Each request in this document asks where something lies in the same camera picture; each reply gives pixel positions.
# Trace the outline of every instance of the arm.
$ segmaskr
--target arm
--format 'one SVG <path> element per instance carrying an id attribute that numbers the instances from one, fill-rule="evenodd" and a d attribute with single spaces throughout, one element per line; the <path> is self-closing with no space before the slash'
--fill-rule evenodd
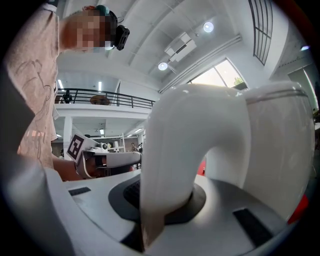
<path id="1" fill-rule="evenodd" d="M 54 169 L 59 173 L 63 181 L 79 181 L 83 180 L 77 173 L 75 162 L 64 160 L 52 154 L 52 162 Z"/>

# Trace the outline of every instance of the black rubber base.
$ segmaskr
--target black rubber base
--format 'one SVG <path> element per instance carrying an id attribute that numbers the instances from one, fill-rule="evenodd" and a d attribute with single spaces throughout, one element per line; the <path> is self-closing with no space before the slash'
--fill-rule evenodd
<path id="1" fill-rule="evenodd" d="M 128 179 L 111 189 L 108 199 L 115 212 L 123 219 L 140 224 L 140 175 Z M 186 223 L 192 220 L 203 208 L 206 202 L 205 191 L 197 184 L 188 202 L 179 209 L 167 214 L 165 225 Z"/>

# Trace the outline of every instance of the pink t-shirt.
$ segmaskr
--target pink t-shirt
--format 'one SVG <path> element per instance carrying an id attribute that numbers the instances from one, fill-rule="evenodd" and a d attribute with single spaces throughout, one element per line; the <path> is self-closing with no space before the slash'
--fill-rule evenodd
<path id="1" fill-rule="evenodd" d="M 4 59 L 8 75 L 34 112 L 18 153 L 53 168 L 51 141 L 55 140 L 53 107 L 58 88 L 59 18 L 43 5 L 21 28 Z"/>

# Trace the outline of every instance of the black metal railing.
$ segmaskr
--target black metal railing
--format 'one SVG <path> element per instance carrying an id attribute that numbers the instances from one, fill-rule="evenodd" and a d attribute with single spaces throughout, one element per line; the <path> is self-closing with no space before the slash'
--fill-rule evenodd
<path id="1" fill-rule="evenodd" d="M 58 89 L 55 104 L 93 104 L 106 106 L 128 106 L 131 108 L 151 109 L 154 100 L 111 91 L 98 91 L 93 89 L 64 88 Z"/>
<path id="2" fill-rule="evenodd" d="M 273 30 L 271 0 L 248 0 L 253 21 L 253 56 L 266 64 Z"/>

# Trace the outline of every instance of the white robotic base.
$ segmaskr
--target white robotic base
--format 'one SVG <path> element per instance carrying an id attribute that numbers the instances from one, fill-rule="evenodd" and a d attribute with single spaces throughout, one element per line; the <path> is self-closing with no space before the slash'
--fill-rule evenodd
<path id="1" fill-rule="evenodd" d="M 88 187 L 91 191 L 72 198 L 86 216 L 110 237 L 124 239 L 134 228 L 133 221 L 122 219 L 109 203 L 110 190 L 138 175 L 140 170 L 115 176 L 65 182 L 68 190 Z M 280 233 L 286 222 L 273 210 L 234 185 L 197 175 L 195 183 L 206 193 L 201 211 L 189 222 L 165 226 L 145 252 L 148 255 L 239 255 L 252 251 L 255 244 L 233 212 L 248 209 L 271 233 Z"/>

